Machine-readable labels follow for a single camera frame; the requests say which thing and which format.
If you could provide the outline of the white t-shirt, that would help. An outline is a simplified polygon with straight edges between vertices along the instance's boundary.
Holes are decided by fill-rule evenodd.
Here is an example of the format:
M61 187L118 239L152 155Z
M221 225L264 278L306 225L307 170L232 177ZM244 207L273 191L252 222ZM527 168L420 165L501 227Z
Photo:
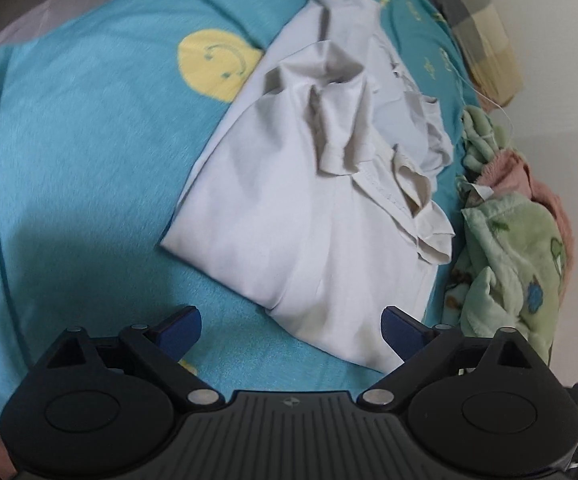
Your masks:
M162 246L289 334L382 373L386 307L421 318L454 231L453 144L375 0L310 0L199 156Z

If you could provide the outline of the green fleece blanket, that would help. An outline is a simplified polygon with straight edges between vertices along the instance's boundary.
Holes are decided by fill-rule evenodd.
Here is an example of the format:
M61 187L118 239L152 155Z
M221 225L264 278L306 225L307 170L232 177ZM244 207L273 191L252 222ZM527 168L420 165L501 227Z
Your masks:
M516 328L547 361L567 289L562 238L542 205L518 192L495 195L492 188L476 183L499 151L516 150L481 108L467 106L462 122L465 246L446 285L442 321L472 337L491 337L504 326Z

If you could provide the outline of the pink fuzzy blanket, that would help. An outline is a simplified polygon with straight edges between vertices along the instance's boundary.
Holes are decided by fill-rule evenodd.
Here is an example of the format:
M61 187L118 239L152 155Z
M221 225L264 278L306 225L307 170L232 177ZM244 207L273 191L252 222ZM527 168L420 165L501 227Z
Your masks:
M480 176L476 179L479 185L492 188L495 195L506 192L518 192L532 202L545 207L553 216L562 244L564 244L565 257L562 277L564 286L567 286L574 268L574 232L562 199L554 193L545 183L533 177L531 168L520 153L507 148L499 151L493 159L483 167Z

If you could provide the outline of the checkered pillow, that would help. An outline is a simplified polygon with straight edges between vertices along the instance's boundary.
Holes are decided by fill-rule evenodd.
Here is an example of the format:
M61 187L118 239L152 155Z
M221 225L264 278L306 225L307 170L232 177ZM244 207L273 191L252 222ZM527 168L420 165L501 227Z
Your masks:
M515 52L492 0L429 0L460 47L481 105L506 106L524 88Z

